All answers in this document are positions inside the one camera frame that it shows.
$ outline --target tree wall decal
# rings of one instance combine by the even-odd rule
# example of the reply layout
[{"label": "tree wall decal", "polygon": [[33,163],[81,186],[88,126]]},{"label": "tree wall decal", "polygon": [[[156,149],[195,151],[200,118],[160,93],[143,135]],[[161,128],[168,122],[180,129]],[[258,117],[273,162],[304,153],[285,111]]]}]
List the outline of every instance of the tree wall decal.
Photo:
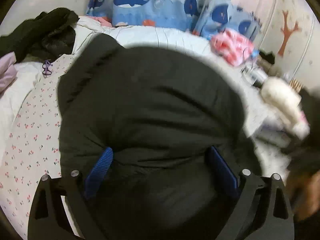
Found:
[{"label": "tree wall decal", "polygon": [[281,48],[278,51],[278,55],[281,56],[281,57],[283,57],[285,46],[287,45],[287,42],[288,42],[291,34],[294,33],[295,31],[301,31],[301,28],[299,28],[299,24],[298,24],[297,21],[296,21],[296,24],[293,27],[293,29],[290,30],[288,28],[288,23],[287,23],[289,12],[287,10],[286,12],[282,11],[282,13],[283,13],[283,16],[284,16],[284,28],[281,28],[281,32],[284,34],[284,38],[283,38],[283,43],[281,45]]}]

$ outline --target black puffer jacket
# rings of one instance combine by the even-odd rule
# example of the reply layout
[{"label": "black puffer jacket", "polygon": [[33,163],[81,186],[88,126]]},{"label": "black puffer jacket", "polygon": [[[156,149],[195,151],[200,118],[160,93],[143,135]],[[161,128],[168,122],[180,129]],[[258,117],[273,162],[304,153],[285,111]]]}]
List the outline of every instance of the black puffer jacket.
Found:
[{"label": "black puffer jacket", "polygon": [[54,62],[62,54],[71,54],[76,32],[70,25],[78,19],[74,11],[56,8],[25,20],[8,36],[0,37],[0,57],[14,51],[17,62],[28,53]]},{"label": "black puffer jacket", "polygon": [[228,217],[205,159],[214,145],[257,175],[241,100],[210,67],[178,52],[124,49],[101,34],[61,77],[63,176],[113,163],[88,204],[109,239],[214,239]]}]

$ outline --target cherry print fabric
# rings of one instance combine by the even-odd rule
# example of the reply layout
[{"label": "cherry print fabric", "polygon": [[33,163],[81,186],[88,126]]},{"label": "cherry print fabric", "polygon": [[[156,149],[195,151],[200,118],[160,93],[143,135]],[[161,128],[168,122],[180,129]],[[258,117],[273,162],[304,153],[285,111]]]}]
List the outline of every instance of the cherry print fabric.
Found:
[{"label": "cherry print fabric", "polygon": [[12,125],[0,167],[0,206],[15,230],[27,239],[28,219],[38,181],[61,176],[57,84],[74,61],[63,55],[29,93]]}]

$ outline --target pink cloth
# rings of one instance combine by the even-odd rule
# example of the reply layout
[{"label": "pink cloth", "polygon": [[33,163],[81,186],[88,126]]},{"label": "pink cloth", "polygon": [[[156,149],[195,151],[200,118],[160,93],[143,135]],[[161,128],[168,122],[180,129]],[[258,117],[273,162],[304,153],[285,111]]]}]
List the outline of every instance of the pink cloth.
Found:
[{"label": "pink cloth", "polygon": [[106,17],[94,17],[94,16],[86,16],[86,17],[89,17],[91,19],[94,19],[94,20],[100,22],[101,26],[112,27],[112,24],[107,21]]},{"label": "pink cloth", "polygon": [[248,38],[228,28],[223,33],[212,36],[210,44],[211,50],[222,54],[223,58],[233,66],[239,66],[254,50]]},{"label": "pink cloth", "polygon": [[16,55],[14,52],[10,52],[0,58],[0,93],[5,90],[17,76],[14,63],[16,63]]}]

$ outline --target white wall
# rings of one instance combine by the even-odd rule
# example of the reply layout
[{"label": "white wall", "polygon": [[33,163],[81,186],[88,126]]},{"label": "white wall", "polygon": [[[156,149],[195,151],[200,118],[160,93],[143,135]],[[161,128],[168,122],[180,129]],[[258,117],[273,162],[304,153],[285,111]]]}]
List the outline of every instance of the white wall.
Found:
[{"label": "white wall", "polygon": [[[277,53],[284,40],[281,28],[284,27],[283,11],[287,10],[289,29],[292,29],[297,21],[300,30],[292,33],[281,57]],[[276,55],[274,68],[298,79],[309,89],[320,87],[319,45],[320,24],[308,3],[305,0],[276,0],[270,23],[259,47]]]},{"label": "white wall", "polygon": [[66,7],[76,14],[84,15],[89,0],[16,0],[0,25],[0,35],[11,33],[26,19],[35,18],[42,11]]}]

